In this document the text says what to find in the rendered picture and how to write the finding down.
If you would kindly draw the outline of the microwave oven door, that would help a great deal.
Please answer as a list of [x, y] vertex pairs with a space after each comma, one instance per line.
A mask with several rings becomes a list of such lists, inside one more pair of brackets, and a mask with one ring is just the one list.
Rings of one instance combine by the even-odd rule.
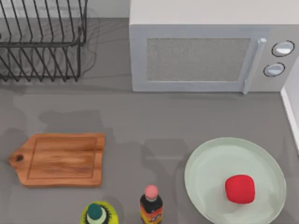
[[268, 30], [240, 25], [131, 25], [135, 92], [242, 92], [256, 41]]

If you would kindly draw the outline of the pale green plate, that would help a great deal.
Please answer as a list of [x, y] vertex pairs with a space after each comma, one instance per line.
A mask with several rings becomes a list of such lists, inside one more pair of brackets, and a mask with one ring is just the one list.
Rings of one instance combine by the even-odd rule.
[[[228, 200], [225, 181], [234, 175], [252, 177], [253, 202]], [[184, 180], [194, 207], [214, 224], [271, 224], [286, 200], [286, 181], [277, 161], [244, 139], [216, 138], [197, 147], [187, 160]]]

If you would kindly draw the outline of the dark bottle with pink cap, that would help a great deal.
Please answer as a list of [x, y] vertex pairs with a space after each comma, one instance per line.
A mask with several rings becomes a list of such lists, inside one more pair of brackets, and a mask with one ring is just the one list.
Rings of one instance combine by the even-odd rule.
[[140, 216], [143, 224], [161, 224], [163, 201], [155, 185], [148, 185], [140, 198]]

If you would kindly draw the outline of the wooden cutting board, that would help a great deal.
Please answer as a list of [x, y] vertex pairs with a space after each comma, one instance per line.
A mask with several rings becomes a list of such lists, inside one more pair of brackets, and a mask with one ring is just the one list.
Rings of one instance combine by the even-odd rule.
[[28, 188], [99, 187], [104, 147], [104, 133], [34, 134], [8, 161]]

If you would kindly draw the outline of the yellow-green bottle with green cap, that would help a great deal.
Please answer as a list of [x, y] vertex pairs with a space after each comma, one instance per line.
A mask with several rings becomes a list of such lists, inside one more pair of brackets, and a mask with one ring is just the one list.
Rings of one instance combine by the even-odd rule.
[[84, 208], [79, 224], [119, 224], [119, 219], [111, 204], [99, 201]]

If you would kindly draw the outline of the pale microwave oven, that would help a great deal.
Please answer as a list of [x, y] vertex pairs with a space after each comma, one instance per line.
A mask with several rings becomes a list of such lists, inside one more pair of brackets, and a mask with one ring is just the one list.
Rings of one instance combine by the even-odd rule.
[[[268, 30], [258, 68], [249, 92], [279, 92], [299, 59], [299, 0], [131, 0], [131, 25], [250, 25]], [[292, 41], [293, 52], [275, 57], [276, 43]], [[284, 72], [267, 77], [269, 64], [283, 63]]]

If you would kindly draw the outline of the red apple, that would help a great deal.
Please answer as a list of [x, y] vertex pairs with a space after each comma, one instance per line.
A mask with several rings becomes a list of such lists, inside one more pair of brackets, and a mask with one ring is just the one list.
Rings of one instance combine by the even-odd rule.
[[249, 204], [255, 199], [255, 183], [249, 175], [234, 175], [225, 181], [225, 193], [232, 203]]

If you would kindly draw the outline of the small microwave knob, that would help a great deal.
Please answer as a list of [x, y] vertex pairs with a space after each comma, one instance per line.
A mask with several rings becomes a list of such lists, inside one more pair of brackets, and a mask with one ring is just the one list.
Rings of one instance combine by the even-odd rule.
[[281, 75], [285, 70], [285, 65], [283, 63], [274, 63], [274, 64], [269, 64], [267, 65], [263, 73], [267, 77], [276, 77]]

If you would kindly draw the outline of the large microwave knob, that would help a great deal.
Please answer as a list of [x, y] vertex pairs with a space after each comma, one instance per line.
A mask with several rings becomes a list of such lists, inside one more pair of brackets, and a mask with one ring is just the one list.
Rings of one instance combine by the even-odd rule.
[[276, 43], [272, 48], [272, 54], [275, 57], [284, 57], [293, 52], [295, 49], [295, 44], [292, 41], [284, 41]]

